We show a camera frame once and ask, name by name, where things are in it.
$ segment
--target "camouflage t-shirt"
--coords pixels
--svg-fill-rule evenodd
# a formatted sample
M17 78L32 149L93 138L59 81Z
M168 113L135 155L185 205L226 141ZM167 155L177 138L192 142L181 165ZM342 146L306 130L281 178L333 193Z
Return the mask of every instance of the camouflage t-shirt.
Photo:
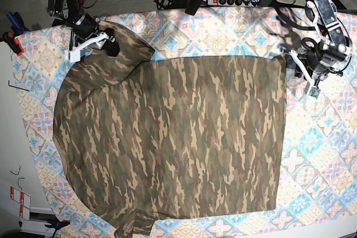
M54 141L81 201L118 228L275 208L286 105L282 57L150 61L123 26L59 90Z

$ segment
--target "shirt sleeve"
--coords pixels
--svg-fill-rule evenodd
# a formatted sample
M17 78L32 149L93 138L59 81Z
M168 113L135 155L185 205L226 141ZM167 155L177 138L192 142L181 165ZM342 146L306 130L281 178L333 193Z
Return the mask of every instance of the shirt sleeve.
M114 29L120 53L108 56L105 51L93 52L75 63L61 85L69 91L84 91L115 85L123 81L142 61L150 61L155 50L137 34L113 22L102 21L100 29Z

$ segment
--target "patterned tablecloth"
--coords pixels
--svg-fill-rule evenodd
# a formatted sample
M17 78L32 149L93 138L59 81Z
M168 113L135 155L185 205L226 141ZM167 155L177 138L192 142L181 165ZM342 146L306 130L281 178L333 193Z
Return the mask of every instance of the patterned tablecloth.
M300 24L305 12L296 9ZM340 14L357 46L357 17ZM297 49L302 37L315 36L282 27L270 8L207 8L195 16L183 10L108 17L148 41L153 60L204 55L272 57L282 47ZM57 92L70 64L64 61L70 31L55 27L19 37L25 49L12 54L23 123L41 184L56 216L70 220L63 237L112 237L115 229L91 213L63 177L52 141ZM343 77L321 83L318 100L306 98L303 79L289 62L287 119L277 207L242 215L157 221L152 237L242 236L300 227L357 213L357 73L353 57Z

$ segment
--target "camouflage shirt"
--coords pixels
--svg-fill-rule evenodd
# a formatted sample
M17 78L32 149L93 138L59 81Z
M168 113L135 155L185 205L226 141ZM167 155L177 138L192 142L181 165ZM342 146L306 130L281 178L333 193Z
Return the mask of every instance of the camouflage shirt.
M275 208L286 63L244 56L150 61L123 26L120 54L95 50L59 90L54 141L81 201L118 228Z

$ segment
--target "table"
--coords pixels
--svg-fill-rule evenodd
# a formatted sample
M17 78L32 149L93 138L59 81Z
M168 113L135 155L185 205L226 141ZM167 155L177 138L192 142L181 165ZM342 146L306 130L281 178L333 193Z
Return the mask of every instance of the table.
M308 25L304 10L291 15ZM300 47L316 37L283 27L271 8L204 8L195 16L183 10L107 17L139 34L156 50L153 60L186 56L255 55L271 58L283 48ZM357 46L357 17L339 14ZM113 237L115 229L90 212L63 177L52 140L57 92L70 64L64 61L70 30L64 26L25 33L23 55L12 54L15 85L32 158L51 208L71 225L63 237ZM286 129L277 207L273 211L157 221L152 237L243 236L300 227L357 213L357 60L343 77L321 83L317 100L303 92L288 62Z

